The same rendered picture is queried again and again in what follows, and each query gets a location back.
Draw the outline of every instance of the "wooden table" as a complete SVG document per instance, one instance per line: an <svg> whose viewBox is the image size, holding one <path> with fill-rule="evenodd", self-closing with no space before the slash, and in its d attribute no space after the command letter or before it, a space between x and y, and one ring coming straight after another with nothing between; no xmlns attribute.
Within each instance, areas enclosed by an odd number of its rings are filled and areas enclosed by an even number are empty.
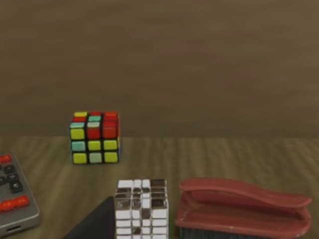
<svg viewBox="0 0 319 239"><path fill-rule="evenodd" d="M303 193L319 238L319 140L124 138L115 165L76 166L66 137L1 137L0 148L16 153L42 212L42 224L8 239L61 239L107 196L119 179L165 178L171 215L178 184L190 176L239 179L272 190Z"/></svg>

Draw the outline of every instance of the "device port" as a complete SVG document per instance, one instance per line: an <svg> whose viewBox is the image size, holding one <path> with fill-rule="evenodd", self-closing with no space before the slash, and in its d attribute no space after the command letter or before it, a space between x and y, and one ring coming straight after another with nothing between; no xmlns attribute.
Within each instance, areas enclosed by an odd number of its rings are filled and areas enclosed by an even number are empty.
<svg viewBox="0 0 319 239"><path fill-rule="evenodd" d="M9 228L8 230L6 230L7 233L12 233L12 232L15 232L15 231L18 231L21 229L21 226L16 226L16 227L13 227L13 228Z"/></svg>

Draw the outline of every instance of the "rubik's cube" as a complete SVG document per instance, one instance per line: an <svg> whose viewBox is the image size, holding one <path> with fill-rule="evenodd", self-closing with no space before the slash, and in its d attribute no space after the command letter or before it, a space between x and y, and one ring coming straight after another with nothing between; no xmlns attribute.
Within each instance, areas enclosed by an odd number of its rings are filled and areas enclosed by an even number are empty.
<svg viewBox="0 0 319 239"><path fill-rule="evenodd" d="M166 180L120 180L115 194L116 239L168 239Z"/></svg>
<svg viewBox="0 0 319 239"><path fill-rule="evenodd" d="M121 142L117 112L76 112L69 132L74 164L119 162Z"/></svg>

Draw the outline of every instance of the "brown wall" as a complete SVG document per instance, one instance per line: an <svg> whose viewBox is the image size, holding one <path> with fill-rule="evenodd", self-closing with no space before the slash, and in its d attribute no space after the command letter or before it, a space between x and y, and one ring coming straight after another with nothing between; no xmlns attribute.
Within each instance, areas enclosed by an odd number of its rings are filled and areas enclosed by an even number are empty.
<svg viewBox="0 0 319 239"><path fill-rule="evenodd" d="M77 110L125 136L319 132L317 0L46 1L0 1L0 133Z"/></svg>

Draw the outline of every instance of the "red square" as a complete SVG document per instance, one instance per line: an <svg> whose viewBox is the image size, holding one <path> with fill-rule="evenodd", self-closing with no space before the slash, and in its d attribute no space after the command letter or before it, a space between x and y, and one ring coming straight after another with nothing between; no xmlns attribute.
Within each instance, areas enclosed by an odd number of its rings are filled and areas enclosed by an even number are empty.
<svg viewBox="0 0 319 239"><path fill-rule="evenodd" d="M90 116L101 116L102 115L102 112L99 112L99 111L93 111L93 112L90 112L89 114Z"/></svg>
<svg viewBox="0 0 319 239"><path fill-rule="evenodd" d="M115 127L103 127L103 138L116 138L117 132Z"/></svg>
<svg viewBox="0 0 319 239"><path fill-rule="evenodd" d="M85 122L86 117L73 117L72 122Z"/></svg>
<svg viewBox="0 0 319 239"><path fill-rule="evenodd" d="M103 127L116 127L116 121L104 121Z"/></svg>
<svg viewBox="0 0 319 239"><path fill-rule="evenodd" d="M99 139L101 137L100 128L87 128L86 134L88 139Z"/></svg>
<svg viewBox="0 0 319 239"><path fill-rule="evenodd" d="M27 196L19 196L13 200L16 208L23 208L29 205L29 198Z"/></svg>
<svg viewBox="0 0 319 239"><path fill-rule="evenodd" d="M10 163L11 161L12 161L12 158L10 154L0 156L0 163Z"/></svg>
<svg viewBox="0 0 319 239"><path fill-rule="evenodd" d="M13 200L5 200L0 203L0 211L2 212L9 212L14 209Z"/></svg>
<svg viewBox="0 0 319 239"><path fill-rule="evenodd" d="M105 112L104 113L104 121L117 121L118 120L118 113L117 112Z"/></svg>

